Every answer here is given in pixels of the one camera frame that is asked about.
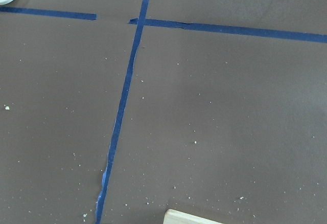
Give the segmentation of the wooden cutting board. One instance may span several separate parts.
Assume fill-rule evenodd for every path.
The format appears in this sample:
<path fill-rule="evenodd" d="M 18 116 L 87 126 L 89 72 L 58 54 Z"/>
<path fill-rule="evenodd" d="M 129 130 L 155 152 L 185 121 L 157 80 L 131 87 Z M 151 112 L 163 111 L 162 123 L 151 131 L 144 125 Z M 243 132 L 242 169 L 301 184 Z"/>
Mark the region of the wooden cutting board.
<path fill-rule="evenodd" d="M 187 214 L 181 211 L 168 209 L 165 213 L 163 224 L 221 224 L 220 222 L 203 217 Z"/>

